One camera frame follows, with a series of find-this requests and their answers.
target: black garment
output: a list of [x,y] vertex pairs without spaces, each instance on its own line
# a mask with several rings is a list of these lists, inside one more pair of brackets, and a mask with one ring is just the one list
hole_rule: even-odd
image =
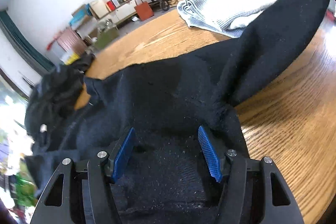
[[198,127],[206,124],[248,157],[233,106],[292,63],[328,4],[278,0],[238,39],[132,65],[105,80],[85,78],[90,104],[58,124],[49,143],[37,138],[34,156],[26,158],[39,193],[64,158],[95,156],[134,126],[138,143],[124,176],[112,186],[123,223],[212,223],[221,189],[201,153]]

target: red bag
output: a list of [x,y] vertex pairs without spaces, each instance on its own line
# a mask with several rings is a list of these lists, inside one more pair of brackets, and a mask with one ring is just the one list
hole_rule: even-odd
[[140,20],[141,21],[144,21],[146,19],[149,19],[150,17],[152,17],[154,15],[154,12],[152,10],[152,8],[149,6],[148,2],[143,2],[141,0],[141,4],[137,4],[137,0],[135,0],[135,3],[136,3],[136,7],[135,10],[138,14],[138,16],[140,17]]

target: folded towel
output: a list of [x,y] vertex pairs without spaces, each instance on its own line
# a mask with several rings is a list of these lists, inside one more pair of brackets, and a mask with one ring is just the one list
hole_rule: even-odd
[[177,11],[189,27],[217,32],[232,38],[277,0],[183,0]]

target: silver screw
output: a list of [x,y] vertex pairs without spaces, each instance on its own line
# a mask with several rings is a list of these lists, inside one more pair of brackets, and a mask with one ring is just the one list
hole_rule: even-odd
[[267,164],[271,164],[273,162],[273,160],[270,157],[265,157],[264,162],[267,163]]
[[229,149],[229,150],[227,151],[227,154],[228,154],[230,157],[237,156],[237,152],[236,152],[236,150],[233,150],[233,149]]
[[68,165],[69,163],[71,163],[71,159],[66,158],[66,159],[64,159],[64,160],[62,161],[62,163],[63,163],[64,165]]
[[106,157],[106,155],[107,155],[107,153],[105,152],[105,151],[100,151],[98,154],[97,154],[97,156],[98,156],[98,158],[105,158]]

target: bag handle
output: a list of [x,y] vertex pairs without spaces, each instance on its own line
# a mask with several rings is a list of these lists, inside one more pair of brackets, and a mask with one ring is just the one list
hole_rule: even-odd
[[[141,2],[143,3],[143,0],[141,0]],[[138,5],[138,4],[137,4],[137,0],[135,0],[135,4]]]

